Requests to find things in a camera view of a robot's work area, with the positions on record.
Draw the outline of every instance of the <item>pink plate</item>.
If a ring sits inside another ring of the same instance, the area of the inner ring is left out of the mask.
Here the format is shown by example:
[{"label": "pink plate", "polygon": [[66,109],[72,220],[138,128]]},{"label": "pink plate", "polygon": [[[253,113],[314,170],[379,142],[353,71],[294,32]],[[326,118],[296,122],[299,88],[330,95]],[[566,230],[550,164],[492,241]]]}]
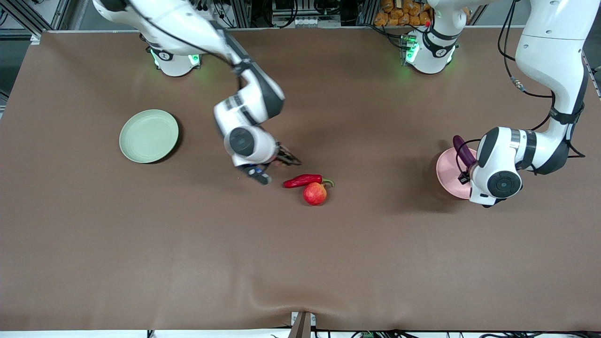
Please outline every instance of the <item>pink plate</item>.
[{"label": "pink plate", "polygon": [[[474,149],[469,149],[469,151],[476,157],[476,151]],[[457,161],[455,160],[456,155],[457,152],[455,151],[455,148],[450,148],[443,152],[438,158],[438,161],[436,161],[436,175],[438,176],[438,182],[440,182],[442,187],[451,195],[468,200],[471,184],[469,182],[461,184],[457,179],[461,172],[457,168]],[[461,167],[461,170],[466,170],[461,159],[459,159],[459,166]]]}]

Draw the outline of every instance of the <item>light green plate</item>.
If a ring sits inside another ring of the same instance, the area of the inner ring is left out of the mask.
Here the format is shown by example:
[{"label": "light green plate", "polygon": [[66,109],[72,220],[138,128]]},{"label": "light green plate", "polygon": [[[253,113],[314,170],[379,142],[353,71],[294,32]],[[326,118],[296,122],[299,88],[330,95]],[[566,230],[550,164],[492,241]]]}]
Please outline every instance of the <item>light green plate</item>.
[{"label": "light green plate", "polygon": [[145,110],[135,114],[123,126],[119,147],[133,162],[156,162],[173,149],[179,132],[177,121],[168,112]]}]

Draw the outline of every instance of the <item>red apple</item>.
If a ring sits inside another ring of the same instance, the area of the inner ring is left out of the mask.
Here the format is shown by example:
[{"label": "red apple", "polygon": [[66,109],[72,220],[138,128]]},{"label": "red apple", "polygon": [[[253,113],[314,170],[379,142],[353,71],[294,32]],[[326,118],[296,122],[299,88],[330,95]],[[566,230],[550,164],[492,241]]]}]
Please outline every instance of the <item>red apple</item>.
[{"label": "red apple", "polygon": [[328,192],[322,184],[313,182],[305,187],[305,190],[302,192],[302,196],[310,205],[318,206],[326,200]]}]

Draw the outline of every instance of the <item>chili pepper stem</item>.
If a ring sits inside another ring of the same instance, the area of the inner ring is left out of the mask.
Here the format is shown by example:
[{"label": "chili pepper stem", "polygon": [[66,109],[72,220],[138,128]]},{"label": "chili pepper stem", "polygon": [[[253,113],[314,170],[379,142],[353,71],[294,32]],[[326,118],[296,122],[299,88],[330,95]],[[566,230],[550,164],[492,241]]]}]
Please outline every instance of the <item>chili pepper stem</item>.
[{"label": "chili pepper stem", "polygon": [[324,183],[330,184],[332,186],[332,188],[334,187],[334,182],[329,179],[322,179],[322,184],[324,184]]}]

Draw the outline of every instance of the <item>table surface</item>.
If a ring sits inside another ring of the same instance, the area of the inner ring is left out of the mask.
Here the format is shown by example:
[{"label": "table surface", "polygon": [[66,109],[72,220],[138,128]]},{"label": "table surface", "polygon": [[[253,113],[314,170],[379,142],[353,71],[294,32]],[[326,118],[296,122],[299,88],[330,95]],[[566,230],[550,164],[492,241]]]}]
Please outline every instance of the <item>table surface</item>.
[{"label": "table surface", "polygon": [[[235,32],[287,95],[265,128],[304,161],[270,168],[269,186],[233,168],[215,131],[213,106],[236,90],[226,65],[169,78],[137,34],[45,34],[1,121],[0,330],[279,327],[297,310],[334,330],[601,330],[594,90],[574,140],[586,159],[523,172],[490,209],[438,185],[453,135],[548,112],[512,86],[497,34],[466,30],[427,76],[367,29]],[[136,164],[118,136],[150,108],[184,137]],[[301,173],[336,181],[324,206],[281,188]]]}]

